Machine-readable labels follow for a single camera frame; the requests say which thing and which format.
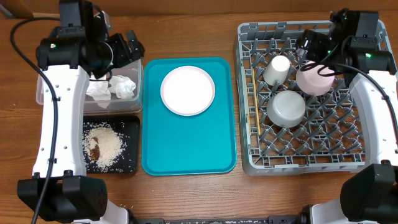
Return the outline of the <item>large white plate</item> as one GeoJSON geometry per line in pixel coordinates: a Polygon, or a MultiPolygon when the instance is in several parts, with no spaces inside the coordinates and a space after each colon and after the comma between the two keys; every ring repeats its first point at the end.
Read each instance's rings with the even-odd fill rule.
{"type": "Polygon", "coordinates": [[[194,66],[181,66],[169,72],[162,81],[163,104],[180,116],[195,116],[207,110],[216,94],[209,73],[194,66]]]}

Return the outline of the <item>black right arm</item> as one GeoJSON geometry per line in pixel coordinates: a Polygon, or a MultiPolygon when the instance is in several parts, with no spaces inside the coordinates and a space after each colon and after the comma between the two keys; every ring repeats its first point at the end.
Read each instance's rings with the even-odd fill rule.
{"type": "Polygon", "coordinates": [[[347,180],[340,197],[312,205],[303,223],[397,223],[396,66],[390,52],[379,50],[374,31],[305,30],[297,54],[343,74],[362,126],[366,162],[347,180]]]}

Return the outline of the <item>white tissue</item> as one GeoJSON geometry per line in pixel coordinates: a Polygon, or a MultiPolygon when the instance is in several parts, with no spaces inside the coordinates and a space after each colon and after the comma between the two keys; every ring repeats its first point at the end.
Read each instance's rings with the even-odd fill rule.
{"type": "Polygon", "coordinates": [[[86,94],[92,97],[100,107],[106,109],[110,104],[112,93],[119,99],[128,100],[135,96],[136,87],[136,83],[129,77],[116,75],[107,81],[106,76],[103,76],[99,80],[90,81],[86,94]]]}

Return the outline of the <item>teal plastic tray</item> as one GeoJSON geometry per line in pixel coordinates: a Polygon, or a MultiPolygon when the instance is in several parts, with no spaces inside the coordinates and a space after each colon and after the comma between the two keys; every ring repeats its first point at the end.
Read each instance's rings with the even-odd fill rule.
{"type": "Polygon", "coordinates": [[[237,163],[233,87],[229,63],[221,57],[164,58],[144,69],[142,166],[153,176],[227,173],[237,163]],[[181,66],[206,71],[215,98],[204,112],[181,116],[161,99],[166,75],[181,66]]]}

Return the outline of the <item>white rice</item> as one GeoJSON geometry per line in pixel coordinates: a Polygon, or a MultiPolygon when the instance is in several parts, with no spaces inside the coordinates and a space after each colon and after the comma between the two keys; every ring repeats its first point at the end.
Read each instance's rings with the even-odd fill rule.
{"type": "Polygon", "coordinates": [[[106,173],[121,172],[121,168],[116,168],[117,163],[124,158],[126,151],[124,134],[113,129],[109,123],[87,122],[83,124],[83,155],[88,172],[106,173]],[[90,140],[93,137],[98,138],[100,157],[93,161],[90,157],[90,140]]]}

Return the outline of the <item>brown food piece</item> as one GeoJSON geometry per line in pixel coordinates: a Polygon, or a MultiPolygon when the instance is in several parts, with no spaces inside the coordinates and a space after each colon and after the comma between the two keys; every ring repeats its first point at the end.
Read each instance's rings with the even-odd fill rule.
{"type": "Polygon", "coordinates": [[[90,145],[89,145],[89,150],[90,150],[90,157],[93,161],[97,161],[100,157],[100,148],[98,145],[98,138],[93,137],[90,140],[90,145]]]}

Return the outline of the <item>small pink plate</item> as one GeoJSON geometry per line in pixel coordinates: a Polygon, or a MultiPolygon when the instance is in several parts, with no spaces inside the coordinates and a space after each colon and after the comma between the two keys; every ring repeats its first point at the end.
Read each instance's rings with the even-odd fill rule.
{"type": "Polygon", "coordinates": [[[318,65],[306,72],[301,72],[299,70],[296,73],[297,85],[306,94],[320,96],[324,95],[331,89],[335,77],[320,76],[318,74],[318,70],[320,68],[322,68],[322,65],[318,65]]]}

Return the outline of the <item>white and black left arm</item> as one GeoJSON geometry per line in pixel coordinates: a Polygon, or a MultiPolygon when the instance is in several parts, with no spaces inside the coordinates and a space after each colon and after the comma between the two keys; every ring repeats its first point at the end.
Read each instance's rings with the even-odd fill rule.
{"type": "Polygon", "coordinates": [[[88,177],[82,149],[83,107],[91,74],[102,77],[129,63],[123,40],[85,32],[43,39],[34,69],[44,102],[40,146],[32,177],[17,184],[34,218],[59,223],[135,223],[108,199],[102,179],[88,177]]]}

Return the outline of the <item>grey bowl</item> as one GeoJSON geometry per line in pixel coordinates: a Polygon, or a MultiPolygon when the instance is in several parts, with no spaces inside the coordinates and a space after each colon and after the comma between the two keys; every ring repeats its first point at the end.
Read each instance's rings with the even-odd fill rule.
{"type": "Polygon", "coordinates": [[[268,101],[266,108],[269,119],[282,128],[292,128],[301,123],[305,110],[303,97],[290,90],[274,95],[268,101]]]}

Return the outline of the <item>white cup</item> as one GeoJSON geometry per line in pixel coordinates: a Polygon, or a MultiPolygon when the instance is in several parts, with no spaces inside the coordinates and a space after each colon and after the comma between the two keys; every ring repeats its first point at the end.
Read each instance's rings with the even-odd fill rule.
{"type": "Polygon", "coordinates": [[[290,60],[283,55],[275,56],[266,67],[263,78],[271,86],[283,84],[290,69],[290,60]]]}

